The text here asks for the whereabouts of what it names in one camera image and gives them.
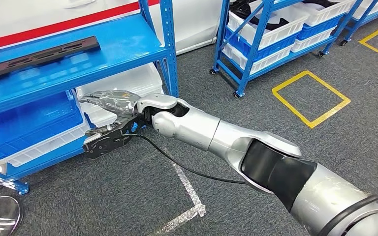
white plastic bin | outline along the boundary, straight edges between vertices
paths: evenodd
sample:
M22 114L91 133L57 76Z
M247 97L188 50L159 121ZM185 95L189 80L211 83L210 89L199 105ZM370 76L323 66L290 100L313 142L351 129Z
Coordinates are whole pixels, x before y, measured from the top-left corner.
M356 19L360 19L364 12L369 8L370 4L373 2L373 0L363 0L360 4L360 6L356 9L355 13L353 14L353 17ZM378 2L373 7L373 9L370 11L370 14L373 14L375 12L378 12Z
M43 140L35 145L32 145L22 151L14 153L9 157L0 160L0 165L5 163L10 163L14 167L19 167L26 164L36 158L41 157L51 151L54 151L60 148L63 145L66 145L76 139L85 135L85 132L90 129L89 124L82 112L83 123L78 126L75 126L71 129L68 129L58 135L55 135L51 138Z
M316 26L319 23L348 12L354 2L355 0L344 0L327 8L317 4L303 2L299 2L293 6L309 14L308 19L305 21L308 26Z
M150 93L163 93L162 80L153 63L142 65L101 80L88 83L76 88L77 97L80 99L89 92L104 90L128 90L139 96ZM90 103L80 103L90 121L97 127L113 123L117 115Z
M270 66L271 64L289 56L290 49L293 47L293 44L283 48L261 60L258 60L253 63L252 70L250 74L254 74L255 72ZM240 51L238 51L236 48L234 48L230 44L226 44L222 52L227 55L227 57L233 59L242 69L246 68L247 64L247 57L245 57Z
M331 29L328 29L326 31L323 31L319 34L316 34L310 38L307 38L305 40L298 40L296 39L295 41L295 44L293 45L293 47L290 49L292 52L296 53L296 52L299 52L301 50L304 50L314 44L317 44L325 39L327 39L330 35L331 35L331 32L335 29L336 27L334 28L331 28Z
M308 15L304 14L303 11L298 10L296 7L288 6L272 12L269 18L269 23L279 23L279 20L282 17L289 21L289 24L286 24L272 31L265 29L263 37L261 38L260 45L258 47L259 50L301 31L305 20L308 18ZM231 11L229 12L228 27L232 31L235 31L243 22L244 19L238 17ZM254 40L256 29L256 25L248 22L240 30L240 35L245 38L245 40L251 45Z

storage bin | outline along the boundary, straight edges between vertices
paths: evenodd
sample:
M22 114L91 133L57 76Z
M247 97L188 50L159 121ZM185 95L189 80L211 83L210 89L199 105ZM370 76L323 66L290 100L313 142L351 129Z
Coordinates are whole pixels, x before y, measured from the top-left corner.
M296 53L296 52L299 52L301 50L304 50L314 44L317 44L325 39L327 39L330 35L331 35L331 32L335 29L335 27L331 28L331 29L328 29L324 32L321 32L317 35L314 35L310 38L307 38L305 40L296 40L295 44L293 45L293 47L290 49L292 52Z
M17 152L9 157L0 160L0 165L9 163L14 167L19 167L24 165L40 156L47 154L66 145L76 139L83 137L85 132L90 129L86 118L82 114L83 122L71 129L68 129L60 134L57 134L49 139L39 142L38 144L32 145L20 152Z
M328 21L322 22L316 26L308 26L307 24L304 24L304 27L302 28L301 32L298 34L298 37L296 37L299 40L305 40L309 37L312 37L316 34L319 34L321 32L324 32L328 29L331 29L333 27L336 27L338 25L338 22L342 18L344 14L339 15L337 17L334 17Z
M293 6L309 14L309 17L306 19L305 24L307 24L308 26L316 26L334 17L345 14L350 10L354 3L355 0L342 0L335 5L324 8L323 6L313 3L299 2L294 4Z
M372 1L373 0L363 0L360 6L356 9L355 13L353 14L353 17L357 20L360 19L363 16L364 12L367 10L367 8L369 8ZM371 15L376 12L378 12L378 2L376 3L376 5L373 7L373 9L370 11L368 15Z
M71 91L0 113L0 159L83 123Z
M162 80L153 63L142 65L104 79L88 83L76 88L80 99L89 92L104 90L128 90L139 96L150 93L163 93ZM90 103L80 103L82 111L96 127L113 123L117 115Z
M261 42L258 47L259 50L301 31L305 20L308 18L308 15L304 15L304 13L296 7L288 6L272 12L269 23L279 23L279 19L281 17L289 21L289 24L272 31L266 29L261 38ZM229 12L228 28L230 30L235 31L243 22L244 20L242 18L238 17L231 11ZM248 22L239 32L240 36L243 37L250 45L253 43L256 28L256 25Z
M225 30L225 40L227 40L231 35L232 35L233 31L230 30L228 27L226 27L226 30ZM297 37L297 35L299 34L299 32L297 33L294 33L292 34L291 36L288 36L274 44L271 44L263 49L260 49L258 50L259 53L257 54L257 56L253 59L254 61L258 61L260 59L263 59L265 57L267 57L268 55L270 54L273 54L287 46L290 46L292 44L295 43L295 39ZM229 43L235 47L238 51L240 51L244 56L248 57L249 56L249 53L250 53L250 49L252 48L252 46L243 38L243 37L240 37L239 34L236 34L235 36L233 36L232 38L230 38L229 40Z
M283 48L259 61L253 63L252 70L250 74L254 74L255 72L270 66L271 64L289 56L290 49L293 47L293 44ZM231 60L233 60L236 64L240 66L241 69L246 68L247 64L247 57L245 57L240 51L234 48L230 44L226 44L222 52Z

blue shelving unit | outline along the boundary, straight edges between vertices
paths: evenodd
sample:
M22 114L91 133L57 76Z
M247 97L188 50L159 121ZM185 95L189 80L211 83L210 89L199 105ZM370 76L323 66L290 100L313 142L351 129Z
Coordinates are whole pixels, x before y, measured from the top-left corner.
M370 11L373 9L373 7L376 5L377 2L378 0L373 0L369 8L367 8L364 14L360 17L360 19L356 19L354 17L350 19L350 24L352 26L346 26L346 30L348 30L348 34L345 36L344 40L340 43L341 46L344 46L347 42L351 41L351 37L358 30L358 28L378 18L378 11L369 15Z
M325 49L322 50L319 53L319 55L323 56L323 55L328 54L328 50L331 47L332 43L337 39L340 32L347 25L347 22L350 20L351 16L356 11L357 7L360 5L362 0L356 1L356 3L350 9L349 13L344 16L343 20L338 25L334 34L331 37L329 37L328 39L326 39L326 40L324 40L324 41L322 41L322 42L320 42L316 45L313 45L312 47L307 48L306 50L296 52L296 53L290 52L288 57L286 57L286 58L284 58L284 59L266 67L266 68L263 68L263 69L255 72L251 75L250 75L250 72L251 72L251 69L252 69L252 65L254 63L254 58L257 58L258 53L260 53L258 50L250 50L250 53L247 57L247 64L246 64L246 67L245 67L244 70L241 69L240 66L236 62L234 62L233 60L231 60L229 58L226 58L226 56L222 53L222 49L228 43L230 38L236 36L236 34L243 28L243 26L245 24L247 24L247 22L249 22L250 19L254 15L256 15L259 10L262 9L262 13L260 15L259 23L258 23L258 26L257 26L257 31L255 33L254 41L252 43L252 49L258 48L258 46L260 45L261 38L263 36L264 30L265 30L265 26L266 26L267 22L269 21L270 14L275 10L287 7L289 5L298 3L300 1L302 1L302 0L263 0L262 3L254 11L252 11L251 15L225 41L224 41L224 34L225 34L225 25L226 25L227 20L228 20L229 0L223 1L222 8L221 8L221 16L220 16L220 26L219 26L219 29L218 29L218 36L217 36L217 45L216 45L216 49L215 49L214 64L212 66L210 73L214 74L214 73L218 72L219 68L222 68L226 73L228 73L232 77L232 79L238 83L238 89L234 92L235 97L242 97L242 96L245 95L244 89L246 88L248 81L251 81L251 80L257 78L258 76L260 76L260 75L262 75L262 74L264 74L264 73L266 73L266 72L268 72L268 71L270 71L270 70L272 70L272 69L274 69L278 66L281 66L281 65L283 65L283 64L285 64L285 63L287 63L287 62L289 62L293 59L296 59L296 58L298 58L298 57L300 57L300 56L302 56L306 53L309 53L309 52L317 49L318 47L326 45ZM221 60L222 58L228 59L228 61L230 61L235 66L235 68L237 68L242 73L242 78L237 77L222 62L222 60Z
M156 36L147 0L138 3L140 13L1 49L0 62L90 36L96 36L100 44L100 50L1 79L0 113L156 61L169 94L179 96L172 0L160 0L165 45ZM0 184L19 194L27 193L28 184L19 179L83 153L84 139L85 136L19 167L7 164L6 174L0 174Z

robotic arm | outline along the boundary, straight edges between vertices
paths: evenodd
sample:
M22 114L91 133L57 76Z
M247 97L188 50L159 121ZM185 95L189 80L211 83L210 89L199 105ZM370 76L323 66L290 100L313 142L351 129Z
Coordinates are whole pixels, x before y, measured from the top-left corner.
M249 186L276 195L311 235L378 235L377 196L302 159L299 147L282 137L236 126L164 94L139 98L127 91L101 91L85 95L80 102L127 118L89 132L83 149L91 157L125 145L130 137L119 137L132 132L133 126L152 126L161 135L225 160Z

black item in bin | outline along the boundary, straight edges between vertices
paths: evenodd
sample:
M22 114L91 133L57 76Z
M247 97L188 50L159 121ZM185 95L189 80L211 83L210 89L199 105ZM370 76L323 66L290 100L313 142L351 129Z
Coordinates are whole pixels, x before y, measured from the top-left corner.
M28 66L54 61L73 53L96 48L100 49L99 43L95 36L80 39L57 47L0 62L0 75L4 75Z
M313 3L313 4L318 4L320 6L323 6L325 8L327 7L330 7L330 6L333 6L335 4L337 4L338 2L332 2L332 1L328 1L328 0L304 0L302 1L303 3Z
M238 17L245 20L252 13L252 9L249 5L249 2L253 2L253 1L254 0L252 0L252 1L237 0L231 5L230 10L231 10L231 12L236 14ZM255 16L250 20L250 23L252 23L254 25L258 25L258 22L259 22L259 19ZM286 24L289 24L289 21L287 21L284 18L280 18L279 23L277 23L277 24L267 23L266 24L266 30L275 30L275 29L282 27Z

